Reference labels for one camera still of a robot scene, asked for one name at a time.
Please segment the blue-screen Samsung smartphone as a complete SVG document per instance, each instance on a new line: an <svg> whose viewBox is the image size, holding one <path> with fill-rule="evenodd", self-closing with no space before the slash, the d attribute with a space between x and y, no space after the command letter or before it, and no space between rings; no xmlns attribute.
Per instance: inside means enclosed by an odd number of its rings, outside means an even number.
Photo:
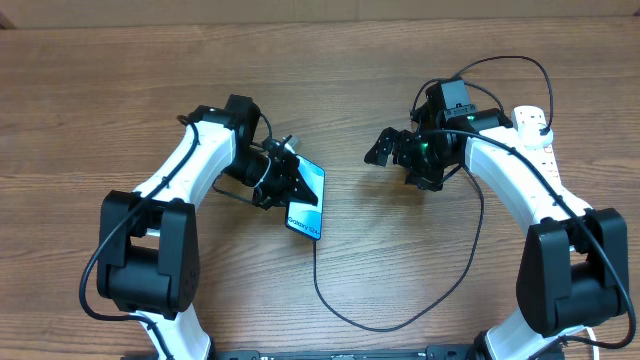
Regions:
<svg viewBox="0 0 640 360"><path fill-rule="evenodd" d="M316 241L321 238L325 171L297 155L294 188L286 209L285 226Z"/></svg>

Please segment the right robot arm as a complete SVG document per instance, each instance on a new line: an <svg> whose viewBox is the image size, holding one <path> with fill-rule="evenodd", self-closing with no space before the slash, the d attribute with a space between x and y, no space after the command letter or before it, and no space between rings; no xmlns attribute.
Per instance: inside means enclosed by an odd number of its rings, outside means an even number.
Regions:
<svg viewBox="0 0 640 360"><path fill-rule="evenodd" d="M525 234L517 308L480 333L467 355L558 359L584 330L634 316L626 222L563 186L541 110L479 110L467 90L457 76L427 82L425 102L411 112L415 129L383 130L364 160L403 167L406 182L423 190L440 190L461 169L495 192Z"/></svg>

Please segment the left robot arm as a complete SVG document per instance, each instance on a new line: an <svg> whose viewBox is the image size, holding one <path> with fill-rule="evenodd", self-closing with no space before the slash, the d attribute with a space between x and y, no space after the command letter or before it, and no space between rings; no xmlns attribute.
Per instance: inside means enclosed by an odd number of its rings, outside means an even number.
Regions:
<svg viewBox="0 0 640 360"><path fill-rule="evenodd" d="M86 297L95 272L99 295L119 310L111 321L140 323L156 359L217 356L193 302L200 278L196 212L220 177L250 188L253 206L285 208L290 230L314 241L321 237L325 172L295 151L292 137L255 143L263 118L253 99L241 95L230 96L222 108L198 106L179 116L185 134L148 180L103 200L99 245L79 297Z"/></svg>

